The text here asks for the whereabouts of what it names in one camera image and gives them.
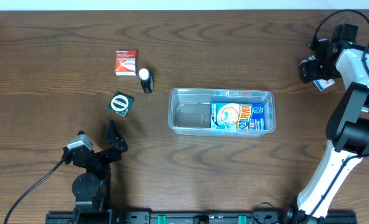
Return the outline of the clear plastic container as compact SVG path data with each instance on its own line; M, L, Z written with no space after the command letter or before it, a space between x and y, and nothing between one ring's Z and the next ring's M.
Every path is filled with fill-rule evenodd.
M264 130L212 129L211 103L261 103ZM276 129L274 96L270 91L175 88L170 92L168 125L176 134L258 138Z

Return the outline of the blue Kool Fever box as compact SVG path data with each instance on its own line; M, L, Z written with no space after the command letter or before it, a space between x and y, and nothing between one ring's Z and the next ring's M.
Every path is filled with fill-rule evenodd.
M264 130L264 109L261 103L211 103L212 129Z

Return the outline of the white blue Panadol box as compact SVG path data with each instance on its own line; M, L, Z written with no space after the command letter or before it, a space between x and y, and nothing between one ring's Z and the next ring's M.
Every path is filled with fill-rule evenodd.
M323 91L324 89L334 85L335 81L333 79L329 79L329 80L324 80L324 79L311 80L312 71L310 69L310 66L312 65L313 62L315 62L315 57L310 56L309 58L303 60L299 64L299 67L300 67L301 72L302 72L302 75L301 75L302 81L304 83L313 82L320 91Z

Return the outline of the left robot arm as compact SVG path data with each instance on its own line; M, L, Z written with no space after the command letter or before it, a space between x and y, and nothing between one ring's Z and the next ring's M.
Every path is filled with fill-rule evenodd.
M83 131L69 140L63 149L62 160L66 165L85 169L72 184L75 196L74 223L118 223L119 213L111 208L110 164L122 159L128 145L120 135L113 120L109 121L106 135L109 148L99 152Z

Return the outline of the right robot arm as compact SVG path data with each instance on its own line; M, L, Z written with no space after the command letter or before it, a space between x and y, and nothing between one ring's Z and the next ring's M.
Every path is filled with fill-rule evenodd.
M341 78L346 88L328 120L327 147L310 182L283 223L327 223L330 203L356 165L369 157L369 47L356 42L358 27L340 24L330 40L313 38L313 57L302 61L302 81Z

